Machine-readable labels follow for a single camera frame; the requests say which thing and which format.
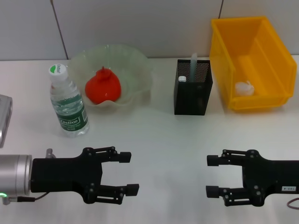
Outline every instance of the bottle label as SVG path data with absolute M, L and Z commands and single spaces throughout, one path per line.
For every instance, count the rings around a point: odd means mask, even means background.
M 83 128 L 88 121 L 84 105 L 80 111 L 72 115 L 57 114 L 61 127 L 69 132 L 77 131 Z

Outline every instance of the cable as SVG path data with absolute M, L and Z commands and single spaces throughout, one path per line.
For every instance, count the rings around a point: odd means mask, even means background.
M 35 200 L 37 201 L 38 199 L 41 199 L 41 198 L 45 197 L 48 193 L 49 193 L 49 192 L 44 193 L 43 195 L 41 195 L 41 196 L 39 196 L 39 197 L 36 197 Z
M 299 210 L 299 207 L 295 207 L 295 206 L 291 206 L 291 205 L 290 205 L 291 203 L 293 203 L 293 202 L 295 202 L 295 201 L 297 201 L 297 200 L 299 200 L 299 197 L 297 197 L 297 198 L 295 198 L 295 199 L 293 199 L 293 200 L 290 200 L 290 201 L 286 204 L 286 206 L 288 206 L 290 209 L 296 209 L 296 210 Z
M 39 197 L 17 197 L 17 202 L 35 202 L 43 197 L 45 197 L 47 194 L 49 194 L 49 192 L 44 193 L 43 195 L 39 196 Z

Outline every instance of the white tabletop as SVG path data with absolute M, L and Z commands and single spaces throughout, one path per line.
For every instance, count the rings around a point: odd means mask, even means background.
M 294 57 L 299 63 L 299 56 Z M 208 167 L 206 156 L 223 149 L 256 149 L 272 160 L 299 160 L 299 92 L 272 112 L 235 114 L 223 109 L 213 85 L 205 116 L 175 116 L 176 59 L 151 59 L 155 72 L 151 98 L 115 112 L 87 109 L 90 131 L 63 137 L 50 102 L 48 68 L 67 61 L 0 62 L 0 94 L 14 108 L 1 154 L 43 158 L 75 157 L 84 147 L 115 146 L 131 152 L 130 163 L 103 164 L 102 184 L 140 184 L 138 196 L 122 205 L 87 205 L 74 192 L 50 193 L 35 203 L 0 205 L 3 224 L 278 224 L 296 223 L 287 208 L 296 195 L 271 195 L 265 205 L 225 207 L 206 197 L 206 185 L 242 187 L 242 169 Z

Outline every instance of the electronic device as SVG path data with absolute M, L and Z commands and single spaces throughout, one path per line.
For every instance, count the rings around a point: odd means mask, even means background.
M 4 145 L 11 113 L 13 110 L 13 99 L 0 95 L 0 148 Z
M 136 196 L 139 184 L 101 185 L 102 163 L 128 163 L 131 153 L 117 153 L 115 147 L 84 148 L 75 158 L 56 158 L 47 149 L 46 158 L 31 155 L 0 155 L 0 197 L 3 204 L 34 202 L 49 192 L 74 191 L 87 204 L 95 202 L 121 204 L 124 196 Z M 38 198 L 29 192 L 46 192 Z
M 223 150 L 220 157 L 208 155 L 207 165 L 242 167 L 243 188 L 206 186 L 206 196 L 221 196 L 226 206 L 252 204 L 259 207 L 271 194 L 299 194 L 299 161 L 267 160 L 256 150 Z

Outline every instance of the water bottle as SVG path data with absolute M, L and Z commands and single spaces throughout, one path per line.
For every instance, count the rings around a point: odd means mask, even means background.
M 49 73 L 51 102 L 63 131 L 69 137 L 87 133 L 89 122 L 83 99 L 76 84 L 69 79 L 66 66 L 55 64 Z

